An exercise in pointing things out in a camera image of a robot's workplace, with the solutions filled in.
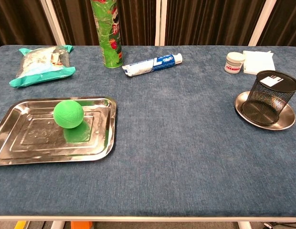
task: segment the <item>black mesh pen holder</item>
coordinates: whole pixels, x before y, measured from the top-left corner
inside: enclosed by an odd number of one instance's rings
[[[259,72],[242,113],[256,124],[273,125],[295,92],[295,78],[277,71]]]

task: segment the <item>plastic snack bag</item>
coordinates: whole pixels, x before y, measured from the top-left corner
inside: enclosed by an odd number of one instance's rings
[[[26,87],[35,83],[68,77],[76,71],[70,67],[71,45],[52,46],[41,49],[19,49],[24,55],[16,79],[10,81],[11,87]]]

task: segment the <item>white jar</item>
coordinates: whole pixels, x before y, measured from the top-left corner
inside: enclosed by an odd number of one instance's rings
[[[225,71],[228,73],[236,74],[240,71],[245,56],[239,52],[229,52],[226,56]]]

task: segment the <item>brown curtain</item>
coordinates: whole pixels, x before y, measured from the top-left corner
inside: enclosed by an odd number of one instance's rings
[[[166,45],[248,45],[264,0],[168,0]]]
[[[117,0],[123,45],[154,45],[156,0]]]
[[[296,46],[296,0],[277,0],[257,45]]]
[[[52,0],[65,42],[98,45],[90,0]],[[154,45],[156,0],[117,0],[123,45]]]
[[[52,2],[66,44],[99,44],[90,0]]]
[[[55,45],[39,0],[0,0],[0,46]]]

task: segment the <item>stainless steel tray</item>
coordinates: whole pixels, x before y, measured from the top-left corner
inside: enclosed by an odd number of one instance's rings
[[[63,129],[53,119],[54,107],[67,99],[77,101],[85,112],[84,121],[74,129]],[[113,147],[115,116],[111,98],[21,101],[0,122],[0,166],[99,160]]]
[[[286,106],[283,108],[282,112],[279,115],[278,121],[273,125],[270,125],[270,126],[259,125],[253,122],[252,120],[248,119],[242,113],[242,105],[247,100],[249,93],[250,92],[243,92],[239,94],[234,103],[235,109],[237,110],[238,114],[242,118],[244,118],[247,122],[267,130],[285,130],[291,127],[295,123],[296,115],[295,115],[295,112],[292,110],[292,108],[289,106],[289,104],[286,104]]]

